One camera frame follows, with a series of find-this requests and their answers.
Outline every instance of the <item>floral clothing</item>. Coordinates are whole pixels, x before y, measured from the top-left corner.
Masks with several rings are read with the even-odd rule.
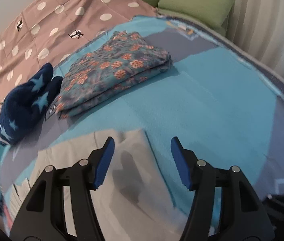
[[[57,101],[61,117],[88,110],[172,65],[167,51],[149,46],[137,33],[114,32],[98,50],[71,65]]]

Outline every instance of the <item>white cloth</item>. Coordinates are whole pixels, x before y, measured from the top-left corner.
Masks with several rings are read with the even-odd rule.
[[[105,240],[179,240],[187,217],[173,207],[142,130],[94,132],[39,151],[29,184],[26,179],[21,186],[16,186],[18,195],[26,197],[28,186],[33,186],[46,166],[70,167],[87,158],[94,149],[102,148],[108,136],[115,140],[114,156],[103,185],[91,191]],[[64,189],[64,203],[67,230],[75,236],[69,187]]]

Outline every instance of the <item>navy blue star fabric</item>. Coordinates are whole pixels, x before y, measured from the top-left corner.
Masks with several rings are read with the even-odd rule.
[[[14,145],[42,119],[61,90],[63,78],[52,77],[53,67],[46,63],[28,82],[6,96],[0,111],[1,145]]]

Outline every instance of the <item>beige garment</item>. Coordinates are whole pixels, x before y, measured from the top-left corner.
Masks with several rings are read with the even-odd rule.
[[[57,169],[70,167],[87,158],[94,149],[101,148],[108,136],[115,140],[114,156],[103,185],[97,191],[91,191],[105,240],[179,240],[187,218],[173,207],[143,130],[94,132],[39,151],[30,186],[46,166],[54,165]],[[27,179],[22,185],[24,187],[16,186],[16,189],[25,198],[29,191]],[[69,187],[64,189],[64,203],[67,230],[75,236]]]
[[[141,0],[35,0],[0,35],[0,103],[45,63],[55,67],[98,33],[135,15],[155,11]]]

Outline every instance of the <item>blue gripper pad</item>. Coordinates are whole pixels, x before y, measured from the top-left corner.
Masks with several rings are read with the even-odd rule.
[[[174,137],[171,139],[171,153],[175,162],[175,165],[177,166],[181,181],[183,185],[186,186],[187,189],[190,190],[192,186],[191,182],[191,172],[189,169],[189,166],[185,160],[185,157],[183,156],[183,147],[178,140],[177,137]]]
[[[109,169],[109,164],[111,163],[113,154],[114,154],[115,142],[114,139],[109,137],[106,143],[103,146],[104,153],[98,163],[95,171],[95,180],[93,186],[97,189],[103,184],[103,181],[106,176],[106,172]]]

